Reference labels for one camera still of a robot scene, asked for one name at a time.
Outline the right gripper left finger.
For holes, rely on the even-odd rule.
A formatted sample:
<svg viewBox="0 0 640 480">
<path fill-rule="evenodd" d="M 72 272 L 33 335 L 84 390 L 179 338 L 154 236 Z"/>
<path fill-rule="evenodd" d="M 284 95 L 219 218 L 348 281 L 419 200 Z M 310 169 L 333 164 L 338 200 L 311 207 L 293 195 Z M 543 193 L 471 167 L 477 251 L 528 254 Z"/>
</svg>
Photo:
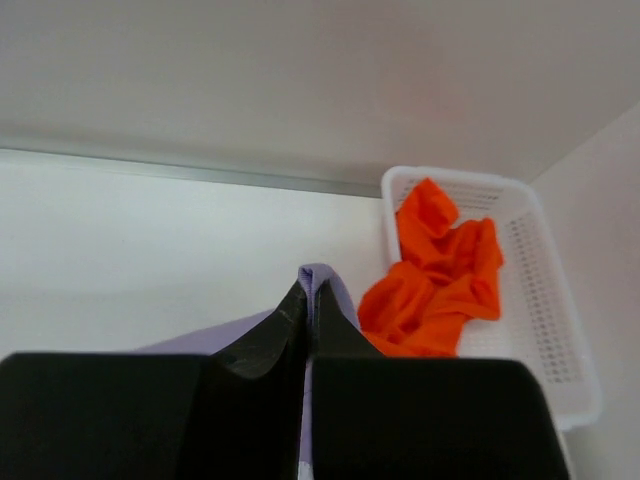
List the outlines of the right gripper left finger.
<svg viewBox="0 0 640 480">
<path fill-rule="evenodd" d="M 1 364 L 5 479 L 294 479 L 306 294 L 212 355 L 20 352 Z"/>
</svg>

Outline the purple t shirt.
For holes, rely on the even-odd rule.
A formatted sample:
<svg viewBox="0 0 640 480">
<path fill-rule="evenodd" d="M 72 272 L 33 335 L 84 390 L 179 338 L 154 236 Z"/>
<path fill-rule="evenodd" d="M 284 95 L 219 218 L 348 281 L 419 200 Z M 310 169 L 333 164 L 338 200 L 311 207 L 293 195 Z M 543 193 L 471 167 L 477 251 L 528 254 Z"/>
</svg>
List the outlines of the purple t shirt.
<svg viewBox="0 0 640 480">
<path fill-rule="evenodd" d="M 326 264 L 307 264 L 298 270 L 298 283 L 303 287 L 312 327 L 320 325 L 320 308 L 323 294 L 321 287 L 327 284 L 334 295 L 338 312 L 360 332 L 359 321 L 351 296 L 340 276 Z M 175 338 L 147 345 L 135 350 L 144 354 L 214 354 L 255 326 L 262 323 L 274 310 L 267 310 L 249 317 L 233 320 L 224 324 L 196 330 Z M 305 371 L 302 423 L 300 429 L 300 453 L 298 455 L 298 479 L 312 479 L 311 460 L 311 371 L 312 363 L 307 362 Z"/>
</svg>

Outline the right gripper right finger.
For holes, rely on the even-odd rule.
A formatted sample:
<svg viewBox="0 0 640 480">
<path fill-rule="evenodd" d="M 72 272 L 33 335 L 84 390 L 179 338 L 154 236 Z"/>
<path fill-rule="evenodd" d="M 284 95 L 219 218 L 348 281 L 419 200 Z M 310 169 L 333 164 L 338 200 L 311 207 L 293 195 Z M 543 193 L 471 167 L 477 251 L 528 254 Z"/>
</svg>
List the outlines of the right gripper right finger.
<svg viewBox="0 0 640 480">
<path fill-rule="evenodd" d="M 522 363 L 378 352 L 321 287 L 313 328 L 317 479 L 567 479 L 543 390 Z"/>
</svg>

